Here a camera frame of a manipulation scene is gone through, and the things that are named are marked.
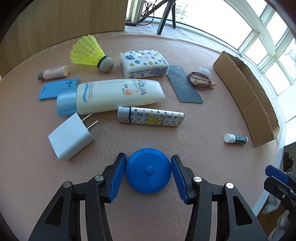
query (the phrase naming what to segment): blue round tape measure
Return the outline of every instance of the blue round tape measure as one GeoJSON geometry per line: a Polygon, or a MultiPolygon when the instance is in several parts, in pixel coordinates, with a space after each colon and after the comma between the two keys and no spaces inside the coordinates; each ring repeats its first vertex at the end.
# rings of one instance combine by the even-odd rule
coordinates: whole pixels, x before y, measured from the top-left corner
{"type": "Polygon", "coordinates": [[[142,193],[154,193],[163,189],[169,182],[171,173],[169,159],[153,148],[136,151],[126,164],[129,184],[142,193]]]}

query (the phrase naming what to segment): power adapter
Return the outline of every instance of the power adapter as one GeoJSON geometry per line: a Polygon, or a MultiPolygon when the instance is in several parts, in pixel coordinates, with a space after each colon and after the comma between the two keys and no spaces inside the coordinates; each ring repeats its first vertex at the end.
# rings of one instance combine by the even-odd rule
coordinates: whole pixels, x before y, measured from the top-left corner
{"type": "Polygon", "coordinates": [[[99,121],[97,120],[88,128],[83,123],[91,115],[89,114],[81,120],[78,114],[75,113],[48,136],[59,160],[68,161],[94,140],[89,130],[96,126],[99,121]]]}

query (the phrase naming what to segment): blue gripper pad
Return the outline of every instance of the blue gripper pad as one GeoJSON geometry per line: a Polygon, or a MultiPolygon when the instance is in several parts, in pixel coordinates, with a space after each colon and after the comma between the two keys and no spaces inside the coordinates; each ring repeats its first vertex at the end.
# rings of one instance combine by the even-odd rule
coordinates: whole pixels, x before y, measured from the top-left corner
{"type": "Polygon", "coordinates": [[[284,184],[288,184],[289,182],[288,176],[272,165],[266,167],[265,174],[269,177],[274,176],[276,179],[280,180],[284,184]]]}
{"type": "Polygon", "coordinates": [[[119,188],[121,185],[121,181],[123,179],[124,173],[126,171],[126,155],[124,154],[118,165],[117,165],[117,169],[114,173],[114,176],[110,182],[110,194],[109,194],[109,201],[113,202],[113,200],[117,197],[118,192],[119,192],[119,188]]]}
{"type": "Polygon", "coordinates": [[[172,158],[170,159],[170,165],[172,168],[173,177],[175,179],[175,183],[176,183],[180,198],[184,201],[185,204],[188,204],[189,196],[187,194],[185,179],[180,171],[180,168],[174,156],[172,156],[172,158]]]}
{"type": "Polygon", "coordinates": [[[46,83],[40,92],[39,100],[56,99],[59,91],[71,86],[77,85],[79,81],[78,76],[76,79],[57,80],[46,83]]]}

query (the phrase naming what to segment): shuttlecock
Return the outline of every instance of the shuttlecock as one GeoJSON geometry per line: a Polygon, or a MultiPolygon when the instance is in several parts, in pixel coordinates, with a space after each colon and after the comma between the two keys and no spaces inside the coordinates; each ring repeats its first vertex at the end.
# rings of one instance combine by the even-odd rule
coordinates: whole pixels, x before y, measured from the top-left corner
{"type": "Polygon", "coordinates": [[[83,36],[73,45],[70,59],[75,64],[96,65],[103,72],[110,71],[114,66],[113,59],[104,54],[93,35],[83,36]]]}

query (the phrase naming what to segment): metal screw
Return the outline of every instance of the metal screw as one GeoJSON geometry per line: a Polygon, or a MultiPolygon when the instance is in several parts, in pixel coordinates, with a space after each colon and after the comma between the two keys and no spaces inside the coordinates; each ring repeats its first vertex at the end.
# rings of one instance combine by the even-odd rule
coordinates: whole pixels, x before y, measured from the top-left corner
{"type": "Polygon", "coordinates": [[[68,188],[71,186],[71,182],[64,182],[63,187],[68,188]]]}
{"type": "Polygon", "coordinates": [[[195,182],[197,182],[197,183],[200,183],[200,182],[202,181],[202,178],[199,177],[199,176],[196,176],[196,177],[193,178],[193,180],[194,180],[195,182]]]}
{"type": "Polygon", "coordinates": [[[226,183],[226,187],[228,187],[229,189],[234,188],[234,185],[232,183],[226,183]]]}
{"type": "Polygon", "coordinates": [[[97,175],[96,177],[95,177],[95,180],[96,181],[102,181],[104,179],[104,177],[102,176],[102,175],[97,175]]]}

